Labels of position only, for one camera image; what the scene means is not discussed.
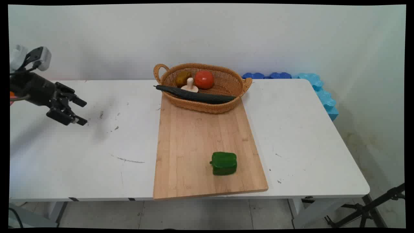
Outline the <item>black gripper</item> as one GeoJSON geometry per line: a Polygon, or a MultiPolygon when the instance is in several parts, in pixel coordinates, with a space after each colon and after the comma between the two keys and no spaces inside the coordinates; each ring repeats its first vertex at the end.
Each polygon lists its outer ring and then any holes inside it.
{"type": "Polygon", "coordinates": [[[28,101],[37,106],[46,106],[47,117],[63,124],[84,126],[88,121],[76,115],[69,107],[69,102],[85,107],[87,102],[79,98],[74,89],[60,83],[51,82],[34,72],[22,72],[12,75],[10,80],[10,104],[28,101]]]}

